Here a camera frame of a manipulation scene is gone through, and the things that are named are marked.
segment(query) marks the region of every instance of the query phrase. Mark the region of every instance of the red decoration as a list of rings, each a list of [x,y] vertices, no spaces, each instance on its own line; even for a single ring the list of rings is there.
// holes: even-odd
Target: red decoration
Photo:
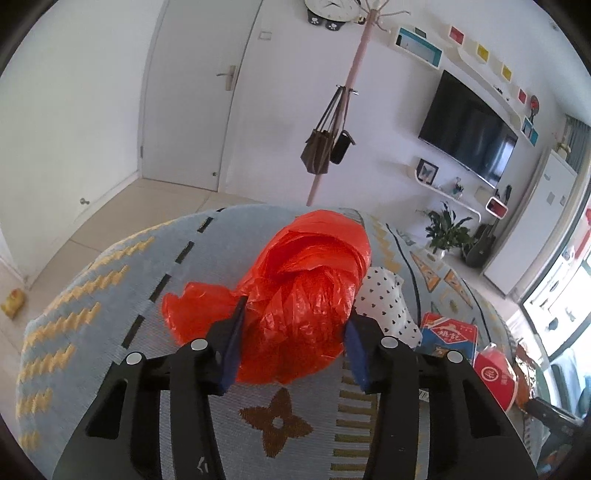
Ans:
[[[519,95],[517,96],[517,99],[525,105],[527,101],[527,93],[525,93],[522,89],[519,89]]]
[[[458,45],[462,45],[464,43],[464,34],[460,32],[456,27],[451,28],[449,32],[449,38],[451,38]]]

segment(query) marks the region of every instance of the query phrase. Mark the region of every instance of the coat rack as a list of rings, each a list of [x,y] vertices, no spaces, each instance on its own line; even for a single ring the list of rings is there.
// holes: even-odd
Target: coat rack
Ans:
[[[399,14],[408,14],[410,15],[411,12],[408,10],[401,10],[398,12],[394,12],[391,14],[382,14],[382,9],[388,5],[390,0],[375,0],[373,8],[369,6],[368,0],[365,0],[365,5],[367,7],[364,8],[359,1],[359,7],[367,14],[367,21],[365,23],[365,28],[363,29],[363,34],[361,35],[361,40],[359,42],[359,46],[357,47],[357,52],[355,53],[355,58],[353,59],[353,64],[349,70],[349,75],[347,77],[347,81],[345,83],[345,92],[349,92],[353,89],[353,85],[355,85],[355,80],[357,79],[357,73],[359,73],[359,68],[361,67],[361,62],[363,61],[363,57],[365,57],[365,52],[367,51],[369,40],[371,39],[371,31],[374,25],[376,25],[380,30],[388,32],[386,28],[382,26],[380,20],[383,17],[392,17],[394,15]],[[345,113],[345,102],[346,102],[347,95],[341,95],[339,106],[337,110],[337,117],[333,124],[332,133],[334,138],[337,137],[337,134],[340,130],[340,127],[343,123],[343,115]],[[316,197],[316,192],[318,191],[318,186],[320,185],[320,178],[322,174],[314,175],[314,181],[312,182],[312,188],[310,189],[310,194],[308,195],[308,201],[306,203],[307,206],[312,205],[314,203],[314,197]]]

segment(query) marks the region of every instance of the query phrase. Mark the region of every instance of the white door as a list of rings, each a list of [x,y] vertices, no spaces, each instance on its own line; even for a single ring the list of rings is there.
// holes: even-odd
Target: white door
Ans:
[[[237,76],[261,1],[170,0],[148,71],[144,177],[217,190],[233,95],[223,74]]]

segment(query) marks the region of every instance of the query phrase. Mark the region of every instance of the yellow zigzag pattern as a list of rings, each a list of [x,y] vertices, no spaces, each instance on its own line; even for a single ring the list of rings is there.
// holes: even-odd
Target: yellow zigzag pattern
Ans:
[[[123,240],[119,240],[117,243],[111,245],[111,248],[117,247],[118,245],[121,245],[121,244],[124,244],[128,240],[133,240],[134,238],[137,238],[140,235],[143,235],[144,233],[153,232],[154,230],[158,230],[162,226],[170,225],[172,222],[174,222],[174,220],[170,220],[168,222],[164,222],[164,223],[161,223],[159,225],[154,225],[154,226],[151,226],[150,228],[147,228],[146,230],[142,230],[141,232],[134,233],[133,235],[131,235],[131,236],[127,237],[127,238],[124,238]]]
[[[48,372],[53,373],[57,367],[64,369],[75,350],[76,347],[70,344],[66,349],[58,350],[54,355],[48,353],[43,359],[35,358],[32,362],[23,365],[18,374],[17,383],[26,382],[33,377]]]
[[[38,431],[26,433],[18,438],[18,443],[23,450],[35,450],[39,446],[41,435]]]
[[[107,275],[99,275],[94,280],[86,282],[81,287],[74,287],[72,290],[65,292],[63,295],[52,301],[45,309],[45,313],[58,308],[62,303],[68,303],[72,299],[78,300],[82,295],[91,295],[95,290],[104,290],[109,285],[117,285],[128,270],[129,266],[124,265],[124,267],[118,272],[112,270]]]
[[[390,272],[398,273],[401,265],[394,261],[394,254],[390,250],[390,242],[386,239],[389,232],[382,227],[382,224],[375,217],[372,217],[372,223],[374,225],[375,236],[378,238],[380,250],[384,254],[384,267],[390,270]]]
[[[53,391],[48,388],[44,392],[38,392],[35,395],[29,395],[17,402],[17,418],[23,415],[35,414],[38,410],[45,412],[51,403]]]
[[[94,262],[85,273],[92,272],[99,268],[101,265],[107,265],[111,263],[113,260],[120,260],[123,257],[129,257],[136,252],[143,252],[149,244],[154,241],[154,237],[151,236],[145,242],[139,241],[135,245],[130,245],[123,250],[117,250],[106,257],[101,258],[99,261]]]
[[[25,338],[22,344],[22,351],[26,351],[37,342],[44,342],[45,340],[55,338],[58,333],[66,333],[68,330],[78,330],[83,323],[89,324],[92,322],[99,312],[100,303],[96,302],[90,310],[85,308],[78,314],[72,312],[67,317],[59,317],[55,322],[39,327]]]

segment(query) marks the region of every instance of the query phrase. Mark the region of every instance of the metal screw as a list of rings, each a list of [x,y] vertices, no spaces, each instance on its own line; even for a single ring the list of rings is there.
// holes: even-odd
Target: metal screw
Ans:
[[[198,338],[191,342],[191,350],[198,352],[199,350],[205,350],[207,348],[207,340],[205,338]]]
[[[136,365],[138,363],[140,363],[142,361],[142,354],[139,352],[133,352],[130,353],[127,358],[125,359],[125,362],[127,362],[128,365]]]
[[[452,350],[447,353],[447,359],[453,364],[460,364],[464,360],[464,357],[460,352]]]
[[[384,348],[396,348],[398,346],[398,340],[390,336],[382,338],[381,343]]]

